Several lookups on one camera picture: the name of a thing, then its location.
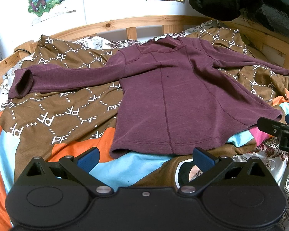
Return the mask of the wooden bed frame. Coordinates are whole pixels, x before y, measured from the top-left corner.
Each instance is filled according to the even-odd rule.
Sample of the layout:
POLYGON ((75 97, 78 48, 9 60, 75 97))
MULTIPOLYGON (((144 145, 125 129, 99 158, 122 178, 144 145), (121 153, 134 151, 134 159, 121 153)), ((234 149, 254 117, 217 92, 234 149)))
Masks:
MULTIPOLYGON (((131 17, 72 28, 56 33, 52 35, 52 37, 62 40, 75 41, 84 37, 91 37, 102 32, 125 30, 126 39, 136 40, 138 27, 162 26, 163 33, 178 33, 183 31, 185 25, 199 25, 209 19, 209 17, 187 15, 131 17)), ((283 67, 289 69, 289 38, 279 33, 272 32, 253 21, 246 21, 243 17, 239 17, 233 21, 223 21, 223 23, 226 25, 226 27, 240 30, 242 34, 251 40, 259 51, 262 51, 265 46, 269 46, 282 53, 285 56, 283 67)), ((19 60, 28 55, 29 54, 25 53, 24 51, 17 51, 0 61, 0 85, 3 83, 3 76, 6 74, 6 72, 15 66, 19 60)))

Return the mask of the maroon long-sleeve shirt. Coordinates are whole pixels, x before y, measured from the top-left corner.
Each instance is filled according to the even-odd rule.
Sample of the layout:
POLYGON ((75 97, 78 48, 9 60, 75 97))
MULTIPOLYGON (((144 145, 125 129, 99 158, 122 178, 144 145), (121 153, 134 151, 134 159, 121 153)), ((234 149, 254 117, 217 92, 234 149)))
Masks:
MULTIPOLYGON (((8 97, 32 92, 66 92, 119 82, 122 99, 105 102, 117 112, 110 155, 191 154, 224 145, 266 117, 282 113, 269 105, 278 78, 289 84, 289 70, 210 42, 164 37, 132 45, 92 67, 33 65, 18 69, 8 97)), ((289 88, 282 89, 289 94, 289 88)))

